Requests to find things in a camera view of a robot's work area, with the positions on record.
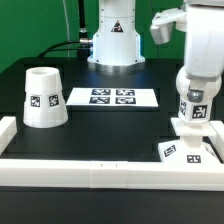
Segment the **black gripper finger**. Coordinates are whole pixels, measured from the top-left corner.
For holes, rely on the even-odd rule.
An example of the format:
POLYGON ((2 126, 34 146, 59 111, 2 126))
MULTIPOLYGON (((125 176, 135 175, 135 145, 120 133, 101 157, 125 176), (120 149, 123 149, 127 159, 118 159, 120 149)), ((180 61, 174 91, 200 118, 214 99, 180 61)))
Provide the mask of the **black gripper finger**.
POLYGON ((203 100, 204 92, 197 89, 189 89, 187 98, 190 102, 200 103, 203 100))

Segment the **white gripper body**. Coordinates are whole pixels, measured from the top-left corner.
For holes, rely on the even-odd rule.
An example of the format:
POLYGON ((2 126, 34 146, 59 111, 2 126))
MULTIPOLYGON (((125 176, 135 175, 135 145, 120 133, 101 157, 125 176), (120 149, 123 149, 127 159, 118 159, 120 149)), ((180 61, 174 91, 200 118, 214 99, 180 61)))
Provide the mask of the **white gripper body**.
POLYGON ((224 0, 185 3, 185 71, 195 79, 216 79, 224 71, 224 0))

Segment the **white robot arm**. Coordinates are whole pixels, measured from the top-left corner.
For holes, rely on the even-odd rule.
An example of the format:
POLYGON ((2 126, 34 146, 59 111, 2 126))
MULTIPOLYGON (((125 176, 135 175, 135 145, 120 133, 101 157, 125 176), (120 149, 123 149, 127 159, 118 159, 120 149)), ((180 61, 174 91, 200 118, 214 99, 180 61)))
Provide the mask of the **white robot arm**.
MULTIPOLYGON (((127 67, 144 61, 135 30, 135 0, 99 0, 99 28, 88 62, 127 67)), ((167 43, 172 30, 186 33, 184 66, 177 90, 190 102, 213 99, 224 72, 224 0, 183 0, 183 6, 158 12, 150 32, 155 43, 167 43)))

